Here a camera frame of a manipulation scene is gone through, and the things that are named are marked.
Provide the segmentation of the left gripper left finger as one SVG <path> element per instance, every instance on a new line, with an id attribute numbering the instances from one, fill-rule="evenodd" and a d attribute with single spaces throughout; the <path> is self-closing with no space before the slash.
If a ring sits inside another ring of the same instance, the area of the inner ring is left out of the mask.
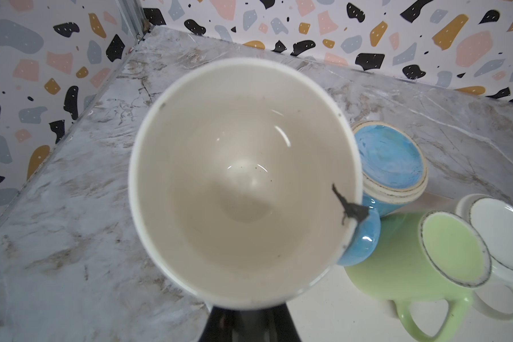
<path id="1" fill-rule="evenodd" d="M 245 326 L 248 310 L 231 310 L 213 306 L 199 342 L 233 342 L 250 341 L 250 334 Z"/>

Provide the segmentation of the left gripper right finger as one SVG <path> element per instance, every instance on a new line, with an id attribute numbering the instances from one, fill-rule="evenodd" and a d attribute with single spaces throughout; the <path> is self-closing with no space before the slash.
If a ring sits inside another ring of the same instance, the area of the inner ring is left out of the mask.
<path id="1" fill-rule="evenodd" d="M 256 310 L 256 316 L 252 341 L 302 341 L 286 304 Z"/>

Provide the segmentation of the grey mug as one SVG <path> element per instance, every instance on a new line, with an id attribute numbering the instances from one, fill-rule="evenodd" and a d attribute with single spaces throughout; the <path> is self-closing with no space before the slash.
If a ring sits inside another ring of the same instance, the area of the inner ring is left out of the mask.
<path id="1" fill-rule="evenodd" d="M 349 122 L 316 82 L 276 61 L 227 58 L 154 102 L 128 193 L 169 280 L 214 306 L 263 309 L 311 288 L 344 254 L 362 166 Z"/>

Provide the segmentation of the light green mug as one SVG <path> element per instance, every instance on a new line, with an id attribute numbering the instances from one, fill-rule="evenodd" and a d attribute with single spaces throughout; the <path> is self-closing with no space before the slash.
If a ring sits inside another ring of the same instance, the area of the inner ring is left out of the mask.
<path id="1" fill-rule="evenodd" d="M 492 258 L 477 230 L 460 216 L 440 210 L 395 213 L 381 221 L 373 254 L 346 273 L 357 289 L 389 300 L 416 341 L 450 341 L 473 305 L 473 292 L 488 282 Z M 442 326 L 431 336 L 410 313 L 414 302 L 445 300 Z"/>

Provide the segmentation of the white cream mug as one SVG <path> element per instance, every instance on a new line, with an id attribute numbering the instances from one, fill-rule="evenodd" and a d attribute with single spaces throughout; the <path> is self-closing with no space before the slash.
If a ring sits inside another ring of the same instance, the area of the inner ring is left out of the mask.
<path id="1" fill-rule="evenodd" d="M 513 206 L 487 195 L 466 195 L 453 204 L 453 212 L 470 223 L 485 241 L 492 260 L 489 282 L 506 286 L 513 295 Z M 513 321 L 513 312 L 504 313 L 473 294 L 473 307 L 500 321 Z"/>

